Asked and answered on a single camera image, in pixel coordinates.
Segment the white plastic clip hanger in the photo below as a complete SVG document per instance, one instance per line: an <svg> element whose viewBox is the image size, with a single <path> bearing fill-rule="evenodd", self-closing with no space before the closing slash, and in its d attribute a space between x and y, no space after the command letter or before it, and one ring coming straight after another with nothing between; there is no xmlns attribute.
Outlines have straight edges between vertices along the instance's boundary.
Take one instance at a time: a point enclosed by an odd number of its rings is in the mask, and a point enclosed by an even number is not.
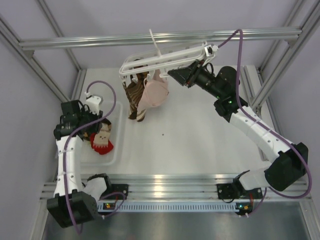
<svg viewBox="0 0 320 240"><path fill-rule="evenodd" d="M170 69L182 68L190 65L195 60L202 60L204 46L213 45L207 41L191 41L177 45L160 48L153 32L149 30L155 50L133 54L127 57L119 69L119 78L126 81L130 75L149 72L151 79L155 70L161 70L160 76L165 78Z"/></svg>

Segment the red beige animal sock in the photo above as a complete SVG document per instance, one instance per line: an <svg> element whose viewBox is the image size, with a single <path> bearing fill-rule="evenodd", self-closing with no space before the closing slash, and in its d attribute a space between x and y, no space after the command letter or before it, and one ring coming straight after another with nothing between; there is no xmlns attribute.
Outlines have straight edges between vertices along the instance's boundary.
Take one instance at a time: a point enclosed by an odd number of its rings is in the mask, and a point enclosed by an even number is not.
<svg viewBox="0 0 320 240"><path fill-rule="evenodd" d="M100 155L106 155L114 149L110 141L111 132L109 130L100 130L98 133L92 133L89 137L91 148Z"/></svg>

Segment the pink beige sock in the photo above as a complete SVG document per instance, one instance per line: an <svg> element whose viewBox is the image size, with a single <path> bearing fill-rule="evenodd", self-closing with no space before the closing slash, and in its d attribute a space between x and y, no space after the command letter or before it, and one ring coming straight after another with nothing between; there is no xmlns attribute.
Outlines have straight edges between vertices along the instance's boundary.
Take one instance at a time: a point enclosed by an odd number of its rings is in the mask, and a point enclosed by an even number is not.
<svg viewBox="0 0 320 240"><path fill-rule="evenodd" d="M147 77L143 81L144 90L137 105L137 122L144 120L148 109L161 106L169 95L168 81L160 77L160 74L161 71L157 69L152 78Z"/></svg>

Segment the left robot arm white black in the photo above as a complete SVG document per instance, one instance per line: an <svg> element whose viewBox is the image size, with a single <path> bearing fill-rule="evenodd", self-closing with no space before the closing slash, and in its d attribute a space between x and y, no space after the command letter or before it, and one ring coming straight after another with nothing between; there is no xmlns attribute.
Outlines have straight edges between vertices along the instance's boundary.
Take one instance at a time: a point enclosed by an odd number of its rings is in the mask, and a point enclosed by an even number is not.
<svg viewBox="0 0 320 240"><path fill-rule="evenodd" d="M57 182L46 207L62 228L94 220L100 198L113 194L105 173L89 177L86 185L81 178L81 150L84 140L102 127L102 102L101 97L91 95L85 103L72 100L61 104L62 115L53 131L58 151Z"/></svg>

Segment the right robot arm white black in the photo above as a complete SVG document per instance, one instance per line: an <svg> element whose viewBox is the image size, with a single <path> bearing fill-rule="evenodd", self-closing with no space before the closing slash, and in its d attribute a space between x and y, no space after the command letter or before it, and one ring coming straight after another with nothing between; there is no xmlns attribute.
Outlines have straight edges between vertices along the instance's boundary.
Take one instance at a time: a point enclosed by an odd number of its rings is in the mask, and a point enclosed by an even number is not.
<svg viewBox="0 0 320 240"><path fill-rule="evenodd" d="M271 163L267 168L247 170L233 180L233 192L238 198L246 198L256 188L282 192L307 174L308 147L279 135L253 112L239 96L240 81L235 68L224 66L214 74L196 60L189 66L169 70L168 75L182 86L198 86L214 96L218 115L244 133Z"/></svg>

